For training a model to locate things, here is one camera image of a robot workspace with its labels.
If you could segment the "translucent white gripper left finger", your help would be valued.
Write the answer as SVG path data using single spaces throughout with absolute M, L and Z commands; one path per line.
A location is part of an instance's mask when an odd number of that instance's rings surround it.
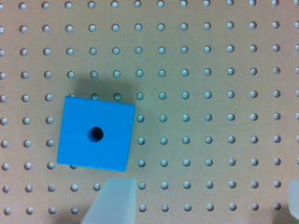
M 108 178 L 80 224 L 135 224 L 136 180 Z

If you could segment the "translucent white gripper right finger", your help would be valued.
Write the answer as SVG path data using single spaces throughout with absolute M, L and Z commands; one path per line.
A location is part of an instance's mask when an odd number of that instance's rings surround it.
M 299 180 L 292 180 L 289 184 L 289 210 L 299 220 Z

